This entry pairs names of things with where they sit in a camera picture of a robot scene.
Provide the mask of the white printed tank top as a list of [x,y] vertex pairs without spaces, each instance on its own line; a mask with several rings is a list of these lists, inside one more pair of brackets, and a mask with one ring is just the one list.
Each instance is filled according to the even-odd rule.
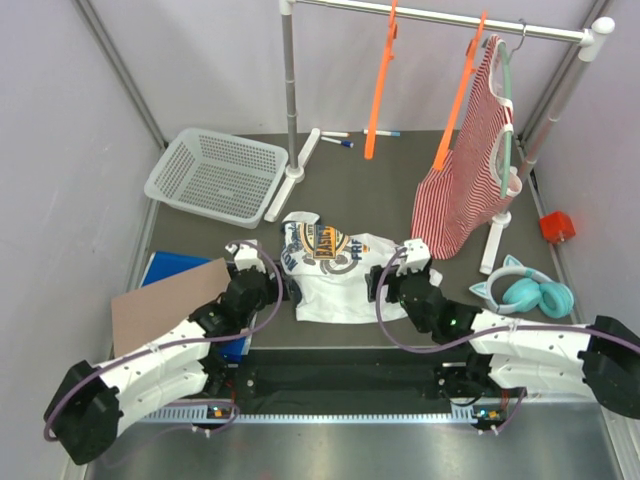
[[317,213],[296,211],[281,222],[281,264],[299,322],[361,325],[377,321],[366,275],[398,249],[369,233],[348,235],[320,223]]

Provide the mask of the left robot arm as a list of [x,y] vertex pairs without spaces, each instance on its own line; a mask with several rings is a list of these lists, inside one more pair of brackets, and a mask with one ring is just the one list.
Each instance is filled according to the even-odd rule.
[[223,293],[159,338],[102,363],[72,365],[43,414],[45,441],[88,464],[147,415],[184,397],[220,394],[228,370],[220,346],[253,334],[255,315],[285,297],[281,266],[239,270]]

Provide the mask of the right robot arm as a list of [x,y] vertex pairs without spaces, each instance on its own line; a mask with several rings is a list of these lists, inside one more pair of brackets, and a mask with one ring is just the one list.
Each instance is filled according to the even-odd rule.
[[573,393],[627,418],[639,417],[639,337],[624,323],[599,315],[591,324],[552,325],[509,317],[447,299],[425,272],[374,266],[365,276],[378,321],[382,303],[403,311],[414,328],[431,336],[414,354],[459,351],[469,388]]

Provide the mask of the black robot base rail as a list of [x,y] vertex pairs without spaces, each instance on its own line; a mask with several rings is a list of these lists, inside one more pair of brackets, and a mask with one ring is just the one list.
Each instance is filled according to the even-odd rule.
[[450,401],[500,401],[501,389],[468,373],[466,349],[432,355],[391,348],[264,349],[228,367],[209,394],[244,414],[443,412]]

